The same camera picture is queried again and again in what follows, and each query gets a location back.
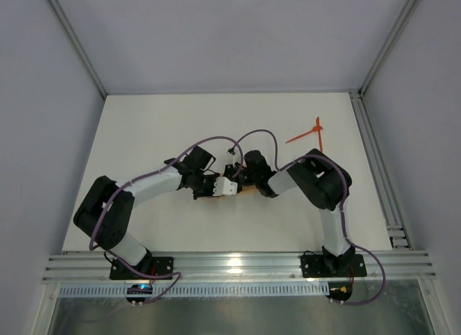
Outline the peach cloth napkin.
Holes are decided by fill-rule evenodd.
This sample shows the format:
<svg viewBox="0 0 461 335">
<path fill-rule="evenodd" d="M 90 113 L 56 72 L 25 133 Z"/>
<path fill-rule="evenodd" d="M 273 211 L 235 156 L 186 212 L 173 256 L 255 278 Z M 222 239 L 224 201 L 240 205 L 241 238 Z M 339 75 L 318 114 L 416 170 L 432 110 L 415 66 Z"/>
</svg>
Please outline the peach cloth napkin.
<svg viewBox="0 0 461 335">
<path fill-rule="evenodd" d="M 220 195 L 220 196 L 209 196 L 206 199 L 210 200 L 219 200 L 219 199 L 243 199 L 244 197 L 249 197 L 250 195 L 257 194 L 256 188 L 247 188 L 243 189 L 241 192 L 236 193 L 235 195 Z"/>
</svg>

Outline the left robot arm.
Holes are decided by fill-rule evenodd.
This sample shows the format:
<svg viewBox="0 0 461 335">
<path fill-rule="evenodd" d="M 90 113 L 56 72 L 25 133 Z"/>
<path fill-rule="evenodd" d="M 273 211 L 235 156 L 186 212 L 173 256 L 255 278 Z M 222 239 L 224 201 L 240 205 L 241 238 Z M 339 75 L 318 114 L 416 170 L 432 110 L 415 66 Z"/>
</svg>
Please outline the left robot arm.
<svg viewBox="0 0 461 335">
<path fill-rule="evenodd" d="M 156 260 L 147 248 L 128 233 L 133 209 L 154 197 L 179 189 L 190 189 L 193 195 L 211 195 L 212 177 L 207 168 L 216 158 L 195 146 L 184 158 L 166 160 L 154 172 L 128 182 L 98 177 L 73 217 L 74 225 L 90 238 L 90 248 L 101 248 L 117 257 L 122 267 L 145 275 L 160 275 Z"/>
</svg>

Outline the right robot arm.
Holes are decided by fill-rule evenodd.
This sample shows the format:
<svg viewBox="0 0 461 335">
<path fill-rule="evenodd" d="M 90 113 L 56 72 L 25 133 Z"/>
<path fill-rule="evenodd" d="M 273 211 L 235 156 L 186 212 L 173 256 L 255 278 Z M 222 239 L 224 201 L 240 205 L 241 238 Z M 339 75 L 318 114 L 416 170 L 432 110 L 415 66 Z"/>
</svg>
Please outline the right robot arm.
<svg viewBox="0 0 461 335">
<path fill-rule="evenodd" d="M 298 188 L 318 209 L 323 226 L 323 245 L 317 262 L 308 266 L 328 276 L 350 270 L 356 249 L 347 238 L 344 203 L 349 196 L 352 178 L 342 167 L 318 149 L 279 171 L 269 167 L 260 151 L 249 151 L 245 165 L 227 165 L 224 177 L 233 184 L 233 194 L 244 187 L 255 187 L 266 198 L 275 198 Z"/>
</svg>

